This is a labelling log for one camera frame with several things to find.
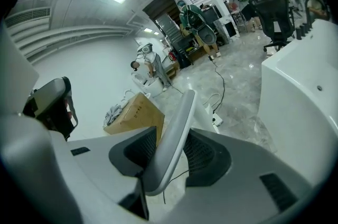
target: cardboard box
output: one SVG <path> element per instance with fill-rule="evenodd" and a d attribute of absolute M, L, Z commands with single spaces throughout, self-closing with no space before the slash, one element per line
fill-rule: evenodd
<path fill-rule="evenodd" d="M 104 128 L 109 134 L 118 134 L 142 127 L 156 126 L 156 145 L 162 135 L 164 114 L 142 93 L 131 98 L 115 121 Z"/>

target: power strip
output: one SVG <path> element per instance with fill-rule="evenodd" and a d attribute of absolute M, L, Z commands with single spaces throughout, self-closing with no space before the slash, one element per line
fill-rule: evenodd
<path fill-rule="evenodd" d="M 216 113 L 214 113 L 212 115 L 212 122 L 216 125 L 216 126 L 220 126 L 221 124 L 223 124 L 223 120 L 221 119 L 220 116 L 218 116 Z"/>

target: chair backrest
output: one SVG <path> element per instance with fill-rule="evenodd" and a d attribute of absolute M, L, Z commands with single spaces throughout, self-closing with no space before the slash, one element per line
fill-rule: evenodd
<path fill-rule="evenodd" d="M 289 0 L 249 0 L 257 12 L 264 33 L 273 41 L 286 41 L 294 31 L 289 19 Z"/>

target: office chair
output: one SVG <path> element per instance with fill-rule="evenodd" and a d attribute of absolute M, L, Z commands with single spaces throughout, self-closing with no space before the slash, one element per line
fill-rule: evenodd
<path fill-rule="evenodd" d="M 295 30 L 289 19 L 289 0 L 249 0 L 249 4 L 257 12 L 265 35 L 272 40 L 264 46 L 264 51 L 270 46 L 277 46 L 277 51 L 286 46 L 287 39 Z M 276 24 L 280 32 L 275 31 Z"/>

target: black cable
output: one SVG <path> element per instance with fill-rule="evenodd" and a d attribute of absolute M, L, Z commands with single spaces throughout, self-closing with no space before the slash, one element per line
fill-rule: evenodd
<path fill-rule="evenodd" d="M 216 111 L 216 109 L 220 106 L 220 104 L 222 104 L 222 102 L 223 102 L 223 98 L 224 98 L 224 93 L 225 93 L 225 91 L 226 91 L 226 82 L 225 82 L 225 80 L 224 80 L 224 78 L 222 77 L 222 75 L 221 74 L 219 74 L 217 71 L 216 71 L 216 69 L 217 69 L 217 65 L 213 62 L 213 61 L 211 61 L 216 67 L 215 67 L 215 72 L 222 78 L 222 80 L 223 80 L 223 94 L 222 94 L 222 98 L 221 98 L 221 101 L 219 102 L 219 104 L 217 105 L 217 107 L 213 110 L 213 112 L 215 112 Z"/>
<path fill-rule="evenodd" d="M 186 172 L 188 172 L 188 171 L 189 171 L 189 170 L 187 170 L 187 171 L 185 171 L 185 172 L 182 172 L 179 176 L 176 176 L 175 178 L 172 178 L 172 179 L 169 181 L 168 185 L 171 183 L 171 181 L 175 180 L 176 178 L 180 177 L 181 175 L 183 175 L 184 173 L 186 173 Z M 164 197 L 164 190 L 163 190 L 163 201 L 164 201 L 164 204 L 166 204 L 166 203 L 165 203 L 165 197 Z"/>
<path fill-rule="evenodd" d="M 171 87 L 173 87 L 176 91 L 178 91 L 179 93 L 183 94 L 180 90 L 178 90 L 177 88 L 175 88 L 172 84 L 170 85 Z"/>

